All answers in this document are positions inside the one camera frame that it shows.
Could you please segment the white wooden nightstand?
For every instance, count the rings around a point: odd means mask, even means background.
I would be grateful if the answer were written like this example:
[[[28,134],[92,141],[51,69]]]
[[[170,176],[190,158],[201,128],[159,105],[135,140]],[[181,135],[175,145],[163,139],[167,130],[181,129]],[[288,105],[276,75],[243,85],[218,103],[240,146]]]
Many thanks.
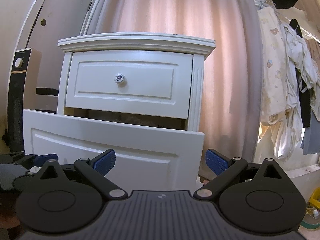
[[[214,40],[162,33],[102,33],[61,39],[65,56],[57,112],[82,108],[184,119],[200,126],[204,62]]]

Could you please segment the green tape roll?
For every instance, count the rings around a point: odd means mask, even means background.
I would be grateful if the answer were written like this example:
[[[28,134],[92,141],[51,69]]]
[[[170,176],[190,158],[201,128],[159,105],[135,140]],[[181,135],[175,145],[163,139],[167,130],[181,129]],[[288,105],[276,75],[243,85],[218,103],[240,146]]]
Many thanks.
[[[301,226],[306,229],[316,230],[320,227],[320,220],[319,218],[315,219],[310,215],[306,214],[301,222]]]

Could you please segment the white drawer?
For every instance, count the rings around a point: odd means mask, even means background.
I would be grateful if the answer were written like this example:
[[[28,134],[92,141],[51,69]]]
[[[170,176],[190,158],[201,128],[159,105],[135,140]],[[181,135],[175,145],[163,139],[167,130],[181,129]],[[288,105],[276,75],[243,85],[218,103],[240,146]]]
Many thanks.
[[[66,106],[187,119],[193,57],[141,50],[74,53]],[[125,75],[118,86],[114,77]]]
[[[61,164],[112,149],[107,178],[127,192],[195,191],[204,135],[24,110],[23,140],[27,154],[55,153]]]

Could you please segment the cream bear print garment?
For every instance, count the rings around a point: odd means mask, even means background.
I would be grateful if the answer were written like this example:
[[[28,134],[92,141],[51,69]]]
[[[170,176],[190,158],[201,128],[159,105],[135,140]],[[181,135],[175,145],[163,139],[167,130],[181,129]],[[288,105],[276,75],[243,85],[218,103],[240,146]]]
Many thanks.
[[[258,11],[263,43],[263,97],[261,123],[272,126],[286,111],[286,51],[279,20],[272,7]]]

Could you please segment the floral ceramic drawer knob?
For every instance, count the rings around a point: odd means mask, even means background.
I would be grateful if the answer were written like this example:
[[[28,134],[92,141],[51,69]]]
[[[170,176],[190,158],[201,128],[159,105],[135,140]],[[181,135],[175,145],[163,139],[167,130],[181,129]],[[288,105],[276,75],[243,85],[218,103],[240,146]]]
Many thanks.
[[[123,87],[127,84],[126,77],[122,73],[117,73],[114,77],[114,81],[120,87]]]

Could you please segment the yellow plastic bin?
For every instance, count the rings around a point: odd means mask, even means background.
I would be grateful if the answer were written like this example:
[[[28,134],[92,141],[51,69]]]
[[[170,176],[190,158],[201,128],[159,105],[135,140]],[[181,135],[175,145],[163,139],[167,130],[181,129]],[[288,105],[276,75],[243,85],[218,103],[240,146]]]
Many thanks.
[[[318,210],[320,209],[320,187],[315,189],[309,198],[309,203]]]

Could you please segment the white hanging garment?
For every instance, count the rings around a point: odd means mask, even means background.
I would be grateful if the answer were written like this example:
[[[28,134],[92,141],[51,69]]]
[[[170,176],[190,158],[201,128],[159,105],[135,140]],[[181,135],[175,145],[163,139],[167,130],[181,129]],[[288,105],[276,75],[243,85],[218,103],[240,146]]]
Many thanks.
[[[285,138],[279,159],[289,159],[300,146],[304,155],[319,154],[319,69],[312,59],[300,25],[293,19],[283,23],[287,62],[287,106]]]

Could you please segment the black and beige tower heater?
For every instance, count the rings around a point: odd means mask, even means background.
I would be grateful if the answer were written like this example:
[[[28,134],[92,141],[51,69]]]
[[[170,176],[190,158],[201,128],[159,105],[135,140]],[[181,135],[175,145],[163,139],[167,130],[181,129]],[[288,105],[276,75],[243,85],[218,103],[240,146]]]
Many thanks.
[[[7,136],[11,152],[24,150],[23,110],[35,108],[41,56],[42,54],[33,48],[15,52],[7,102]]]

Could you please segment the grey blue hanging garment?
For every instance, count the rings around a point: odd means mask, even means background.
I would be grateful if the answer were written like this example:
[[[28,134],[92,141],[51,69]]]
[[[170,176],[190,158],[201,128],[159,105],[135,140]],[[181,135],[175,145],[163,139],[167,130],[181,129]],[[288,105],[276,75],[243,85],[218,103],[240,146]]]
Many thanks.
[[[319,127],[308,127],[305,130],[300,148],[303,155],[319,154]]]

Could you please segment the black hanging garment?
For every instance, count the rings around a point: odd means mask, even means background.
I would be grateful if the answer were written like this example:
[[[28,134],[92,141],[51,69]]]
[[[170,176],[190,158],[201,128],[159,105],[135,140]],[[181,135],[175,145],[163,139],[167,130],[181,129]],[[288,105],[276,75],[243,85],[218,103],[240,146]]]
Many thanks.
[[[299,37],[302,37],[300,25],[296,19],[290,21],[290,27],[296,32]],[[304,128],[310,127],[311,122],[311,107],[310,107],[310,91],[307,89],[306,83],[302,80],[301,74],[296,69],[297,82],[301,85],[302,90],[299,89],[299,101],[301,109],[301,118]]]

